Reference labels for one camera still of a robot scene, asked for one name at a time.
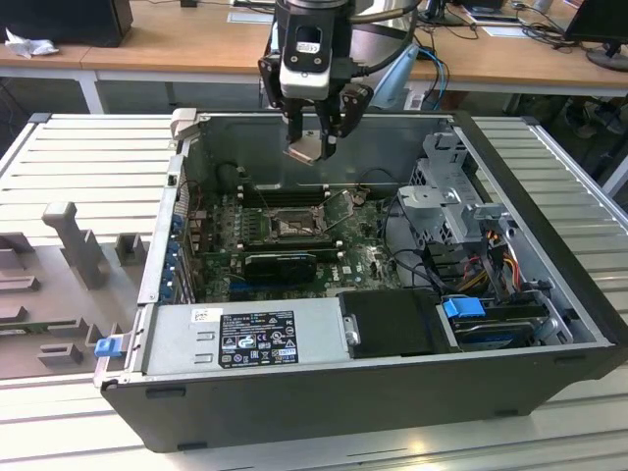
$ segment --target wire bundle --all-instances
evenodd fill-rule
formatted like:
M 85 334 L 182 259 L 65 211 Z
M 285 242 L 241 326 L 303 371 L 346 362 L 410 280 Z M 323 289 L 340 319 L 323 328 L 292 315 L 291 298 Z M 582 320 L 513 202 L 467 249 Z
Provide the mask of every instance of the wire bundle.
M 517 21 L 521 24 L 521 30 L 526 36 L 534 39 L 535 41 L 547 44 L 556 50 L 566 49 L 564 51 L 566 53 L 570 53 L 571 48 L 580 46 L 579 41 L 566 40 L 564 29 L 541 10 L 537 10 L 536 8 L 529 7 L 524 4 L 520 4 L 516 10 Z M 539 22 L 527 23 L 521 20 L 521 18 L 519 18 L 519 14 L 528 10 L 541 15 L 549 22 L 549 24 L 547 25 Z

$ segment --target computer monitor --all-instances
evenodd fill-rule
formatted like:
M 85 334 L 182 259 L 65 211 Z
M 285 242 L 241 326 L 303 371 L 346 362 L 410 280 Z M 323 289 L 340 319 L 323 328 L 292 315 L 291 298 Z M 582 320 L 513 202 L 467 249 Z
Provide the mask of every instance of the computer monitor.
M 565 38 L 604 43 L 604 50 L 587 52 L 587 58 L 601 67 L 628 72 L 628 57 L 621 45 L 628 43 L 628 0 L 585 0 Z

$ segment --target wooden desk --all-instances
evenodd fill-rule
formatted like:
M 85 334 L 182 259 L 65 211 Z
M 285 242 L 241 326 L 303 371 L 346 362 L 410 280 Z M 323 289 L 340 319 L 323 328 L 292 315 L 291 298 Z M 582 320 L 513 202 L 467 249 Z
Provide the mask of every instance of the wooden desk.
M 177 3 L 152 5 L 134 1 L 129 38 L 117 49 L 91 48 L 81 60 L 84 69 L 257 75 L 257 60 L 269 27 L 227 23 L 228 7 L 199 5 L 182 9 Z M 567 22 L 575 10 L 560 1 L 552 14 Z M 469 35 L 470 31 L 457 28 Z M 451 86 L 464 83 L 558 87 L 607 87 L 623 94 L 628 75 L 602 69 L 581 50 L 552 50 L 529 38 L 491 37 L 478 27 L 479 40 L 460 39 L 447 29 L 435 34 L 439 57 L 449 65 Z M 429 36 L 418 31 L 429 44 Z M 414 80 L 433 80 L 434 66 L 418 62 Z
M 61 46 L 58 56 L 30 61 L 8 57 L 3 50 L 0 76 L 76 79 L 92 113 L 106 111 L 96 86 L 99 80 L 258 82 L 257 60 L 268 39 L 268 25 L 227 23 L 228 13 L 234 11 L 227 5 L 182 9 L 178 2 L 133 0 L 131 7 L 133 27 L 121 47 Z M 566 21 L 574 13 L 559 0 L 551 10 Z M 470 33 L 465 28 L 456 32 Z M 445 28 L 435 33 L 439 57 L 450 69 L 449 89 L 598 96 L 628 92 L 628 75 L 590 63 L 579 49 L 565 54 L 529 38 L 490 37 L 481 27 L 478 34 L 479 40 L 471 41 Z M 426 33 L 418 35 L 429 44 Z M 422 93 L 434 77 L 431 62 L 417 62 L 409 88 L 413 94 Z
M 84 69 L 258 75 L 270 27 L 227 23 L 228 6 L 131 1 L 133 26 L 121 47 L 91 48 Z
M 16 56 L 7 47 L 0 47 L 0 66 L 35 69 L 80 69 L 80 60 L 88 50 L 89 46 L 68 45 L 62 46 L 57 54 L 27 59 L 26 57 Z

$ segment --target sticker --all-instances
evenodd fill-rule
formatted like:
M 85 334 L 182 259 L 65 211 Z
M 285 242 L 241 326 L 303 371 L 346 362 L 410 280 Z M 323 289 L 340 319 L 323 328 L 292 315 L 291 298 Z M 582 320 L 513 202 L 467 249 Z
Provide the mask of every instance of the sticker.
M 0 331 L 0 337 L 2 336 L 25 336 L 26 331 L 23 329 L 7 329 L 5 331 Z
M 297 41 L 296 50 L 303 54 L 316 54 L 321 50 L 321 45 L 318 42 Z
M 294 312 L 255 312 L 220 316 L 218 358 L 218 364 L 223 368 L 298 363 Z
M 223 309 L 220 307 L 192 309 L 192 319 L 190 322 L 218 322 L 222 314 Z

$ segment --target blue latch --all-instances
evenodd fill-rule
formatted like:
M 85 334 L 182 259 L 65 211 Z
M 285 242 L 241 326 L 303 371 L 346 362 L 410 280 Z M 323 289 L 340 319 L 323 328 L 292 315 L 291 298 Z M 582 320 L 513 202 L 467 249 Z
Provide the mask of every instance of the blue latch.
M 100 358 L 103 356 L 122 356 L 122 337 L 107 337 L 100 339 L 94 348 L 94 354 Z
M 452 317 L 484 317 L 487 315 L 477 297 L 452 297 L 443 303 L 448 319 Z

